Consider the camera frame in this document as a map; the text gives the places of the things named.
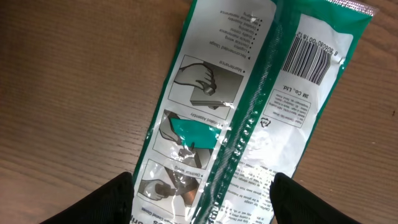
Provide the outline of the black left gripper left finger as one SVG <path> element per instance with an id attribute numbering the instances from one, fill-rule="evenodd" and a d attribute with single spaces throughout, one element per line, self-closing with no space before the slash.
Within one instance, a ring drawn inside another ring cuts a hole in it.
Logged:
<path id="1" fill-rule="evenodd" d="M 123 172 L 42 224 L 129 224 L 134 186 Z"/>

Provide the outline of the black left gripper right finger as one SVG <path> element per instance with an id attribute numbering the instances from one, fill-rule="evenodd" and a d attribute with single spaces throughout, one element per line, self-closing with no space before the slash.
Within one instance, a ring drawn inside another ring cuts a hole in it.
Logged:
<path id="1" fill-rule="evenodd" d="M 269 195 L 278 224 L 358 224 L 281 172 Z"/>

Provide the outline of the green white 3M package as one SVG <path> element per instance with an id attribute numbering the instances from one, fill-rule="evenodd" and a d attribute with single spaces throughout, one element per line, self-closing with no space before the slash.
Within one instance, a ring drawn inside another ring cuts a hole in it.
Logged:
<path id="1" fill-rule="evenodd" d="M 134 174 L 131 223 L 263 223 L 376 9 L 197 0 Z"/>

